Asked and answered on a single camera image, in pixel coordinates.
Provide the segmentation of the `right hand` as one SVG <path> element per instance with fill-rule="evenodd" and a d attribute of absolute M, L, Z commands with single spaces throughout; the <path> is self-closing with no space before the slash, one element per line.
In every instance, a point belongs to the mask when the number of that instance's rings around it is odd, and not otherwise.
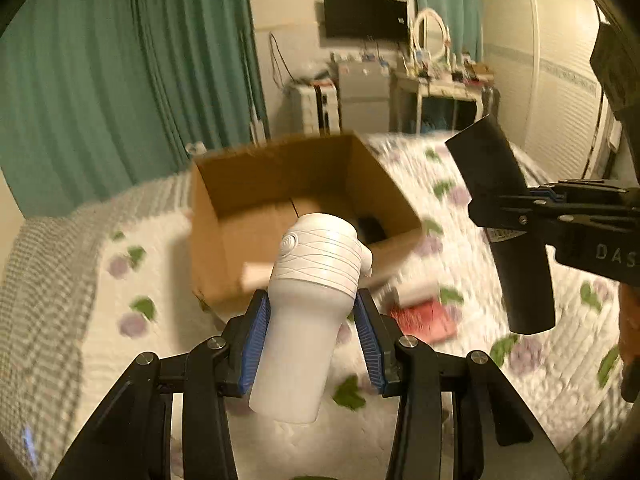
<path fill-rule="evenodd" d="M 620 302 L 620 340 L 618 350 L 624 363 L 623 374 L 627 375 L 629 367 L 640 353 L 640 299 L 639 289 L 628 284 L 620 283 L 618 288 Z"/>

